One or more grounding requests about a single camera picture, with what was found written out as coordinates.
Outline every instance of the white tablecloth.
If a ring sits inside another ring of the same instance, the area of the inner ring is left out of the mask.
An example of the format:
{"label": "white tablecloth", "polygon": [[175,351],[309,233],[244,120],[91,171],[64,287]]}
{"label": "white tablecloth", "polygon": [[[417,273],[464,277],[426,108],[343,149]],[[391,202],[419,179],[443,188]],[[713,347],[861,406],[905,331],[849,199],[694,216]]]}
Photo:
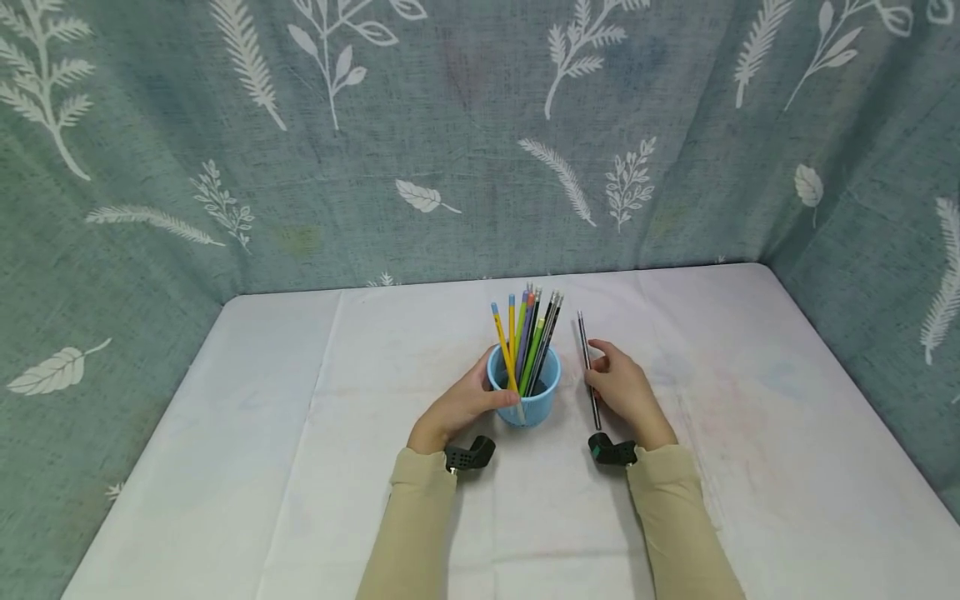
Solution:
{"label": "white tablecloth", "polygon": [[[495,343],[490,302],[505,315],[523,284],[232,300],[64,598],[352,598],[410,426]],[[451,600],[653,598],[623,474],[588,454],[577,309],[646,368],[749,598],[956,597],[960,527],[767,269],[537,284],[566,293],[564,377],[536,429],[493,417],[465,434],[497,450],[461,476]]]}

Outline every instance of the hand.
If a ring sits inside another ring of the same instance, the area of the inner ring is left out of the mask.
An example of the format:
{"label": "hand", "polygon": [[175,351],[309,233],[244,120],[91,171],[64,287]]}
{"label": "hand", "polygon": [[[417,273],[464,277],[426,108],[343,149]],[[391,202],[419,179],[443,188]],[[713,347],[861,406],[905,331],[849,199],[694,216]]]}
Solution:
{"label": "hand", "polygon": [[513,406],[520,396],[510,390],[490,391],[487,380],[487,358],[491,346],[460,381],[430,405],[410,432],[407,447],[418,454],[433,454],[443,450],[477,417],[497,408]]}
{"label": "hand", "polygon": [[640,365],[610,342],[589,340],[588,343],[606,356],[594,359],[584,378],[604,403],[630,424],[637,443],[647,450],[676,444],[677,435]]}

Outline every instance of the blue cup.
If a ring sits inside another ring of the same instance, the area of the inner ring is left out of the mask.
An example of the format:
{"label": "blue cup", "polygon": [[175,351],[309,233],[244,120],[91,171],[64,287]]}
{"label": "blue cup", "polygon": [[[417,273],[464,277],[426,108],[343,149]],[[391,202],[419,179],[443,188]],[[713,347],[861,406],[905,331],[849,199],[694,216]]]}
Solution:
{"label": "blue cup", "polygon": [[[513,427],[536,427],[541,424],[553,408],[553,396],[557,393],[557,386],[560,384],[560,373],[560,359],[557,353],[549,348],[546,357],[543,358],[540,381],[534,384],[534,391],[538,393],[535,396],[520,399],[526,419],[520,420],[520,412],[516,406],[497,409],[496,414]],[[487,359],[487,378],[495,390],[503,390],[507,386],[507,366],[503,363],[500,347],[494,348],[490,358]]]}

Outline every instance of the fabric backdrop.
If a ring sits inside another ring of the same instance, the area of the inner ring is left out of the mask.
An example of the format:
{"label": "fabric backdrop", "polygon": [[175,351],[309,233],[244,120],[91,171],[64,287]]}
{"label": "fabric backdrop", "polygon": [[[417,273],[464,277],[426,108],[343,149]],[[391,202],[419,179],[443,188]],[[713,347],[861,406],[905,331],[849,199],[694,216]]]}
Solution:
{"label": "fabric backdrop", "polygon": [[260,292],[760,261],[960,515],[956,21],[2,0],[0,597],[59,596]]}

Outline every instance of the beige sleeve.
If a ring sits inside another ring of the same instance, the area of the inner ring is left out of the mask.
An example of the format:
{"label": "beige sleeve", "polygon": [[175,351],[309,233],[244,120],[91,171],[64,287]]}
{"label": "beige sleeve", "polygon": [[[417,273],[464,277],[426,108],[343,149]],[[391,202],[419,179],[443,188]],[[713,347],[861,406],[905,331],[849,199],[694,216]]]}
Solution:
{"label": "beige sleeve", "polygon": [[387,510],[367,561],[357,600],[441,598],[446,526],[457,477],[446,456],[403,448],[396,457]]}
{"label": "beige sleeve", "polygon": [[643,523],[657,600],[742,600],[689,450],[666,445],[647,452],[638,446],[636,456],[627,479]]}

